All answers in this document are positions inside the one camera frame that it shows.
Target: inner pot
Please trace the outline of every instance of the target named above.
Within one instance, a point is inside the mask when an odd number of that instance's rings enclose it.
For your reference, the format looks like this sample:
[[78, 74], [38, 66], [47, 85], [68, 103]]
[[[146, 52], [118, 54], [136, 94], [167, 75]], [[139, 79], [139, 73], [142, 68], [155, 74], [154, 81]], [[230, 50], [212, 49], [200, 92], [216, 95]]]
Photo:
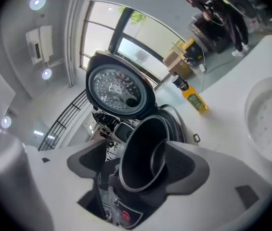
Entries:
[[158, 115], [144, 119], [130, 135], [120, 161], [123, 187], [141, 192], [151, 186], [165, 167], [165, 142], [169, 140], [167, 122]]

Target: railing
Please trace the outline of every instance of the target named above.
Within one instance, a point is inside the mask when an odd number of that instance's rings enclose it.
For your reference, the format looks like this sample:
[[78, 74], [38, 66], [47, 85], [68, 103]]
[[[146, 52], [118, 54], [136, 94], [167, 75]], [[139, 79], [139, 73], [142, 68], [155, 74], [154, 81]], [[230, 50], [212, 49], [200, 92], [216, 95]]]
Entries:
[[77, 96], [71, 104], [62, 112], [59, 118], [46, 133], [43, 142], [39, 146], [39, 151], [48, 151], [55, 148], [66, 128], [79, 111], [89, 102], [86, 90]]

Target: black pants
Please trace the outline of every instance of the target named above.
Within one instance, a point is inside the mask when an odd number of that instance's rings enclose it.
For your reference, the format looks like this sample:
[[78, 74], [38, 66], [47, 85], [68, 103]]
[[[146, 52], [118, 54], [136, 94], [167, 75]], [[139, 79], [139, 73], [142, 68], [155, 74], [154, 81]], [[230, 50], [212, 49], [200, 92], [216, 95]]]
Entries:
[[238, 51], [242, 51], [242, 43], [248, 44], [248, 29], [243, 17], [233, 8], [229, 8], [225, 15], [225, 28]]

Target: window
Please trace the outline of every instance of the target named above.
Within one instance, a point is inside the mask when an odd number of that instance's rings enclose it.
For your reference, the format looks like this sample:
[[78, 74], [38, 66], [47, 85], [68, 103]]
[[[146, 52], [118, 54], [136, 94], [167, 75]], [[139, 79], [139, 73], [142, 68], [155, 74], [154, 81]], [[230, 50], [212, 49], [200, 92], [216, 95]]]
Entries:
[[128, 7], [92, 1], [83, 28], [81, 67], [97, 50], [110, 51], [138, 68], [155, 88], [169, 76], [163, 58], [181, 38], [155, 19]]

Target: person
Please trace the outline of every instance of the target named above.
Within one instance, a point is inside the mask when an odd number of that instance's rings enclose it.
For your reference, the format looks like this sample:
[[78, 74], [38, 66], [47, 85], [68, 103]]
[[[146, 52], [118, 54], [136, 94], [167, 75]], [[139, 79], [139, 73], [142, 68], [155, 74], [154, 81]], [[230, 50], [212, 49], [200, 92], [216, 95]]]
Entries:
[[234, 8], [224, 3], [222, 0], [186, 0], [193, 7], [198, 8], [207, 21], [215, 22], [215, 18], [221, 21], [220, 26], [224, 26], [236, 48], [232, 52], [235, 57], [243, 57], [244, 51], [249, 50], [248, 29], [244, 19]]

